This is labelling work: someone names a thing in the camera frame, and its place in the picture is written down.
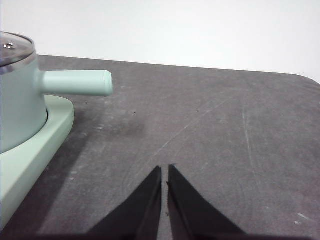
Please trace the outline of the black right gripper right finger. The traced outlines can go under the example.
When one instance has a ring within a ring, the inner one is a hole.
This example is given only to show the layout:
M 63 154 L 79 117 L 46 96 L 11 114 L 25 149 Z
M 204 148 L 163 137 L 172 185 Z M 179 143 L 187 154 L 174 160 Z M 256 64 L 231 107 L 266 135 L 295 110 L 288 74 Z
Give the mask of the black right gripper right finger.
M 244 235 L 206 201 L 174 165 L 168 166 L 168 209 L 174 235 Z

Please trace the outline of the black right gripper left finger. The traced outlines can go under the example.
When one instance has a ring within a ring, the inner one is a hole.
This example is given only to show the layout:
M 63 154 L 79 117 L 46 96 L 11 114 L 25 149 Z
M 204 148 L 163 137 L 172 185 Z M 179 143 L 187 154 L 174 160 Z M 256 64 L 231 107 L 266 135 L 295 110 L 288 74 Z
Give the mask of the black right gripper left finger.
M 156 235 L 162 209 L 162 169 L 156 166 L 133 193 L 91 228 L 90 235 Z

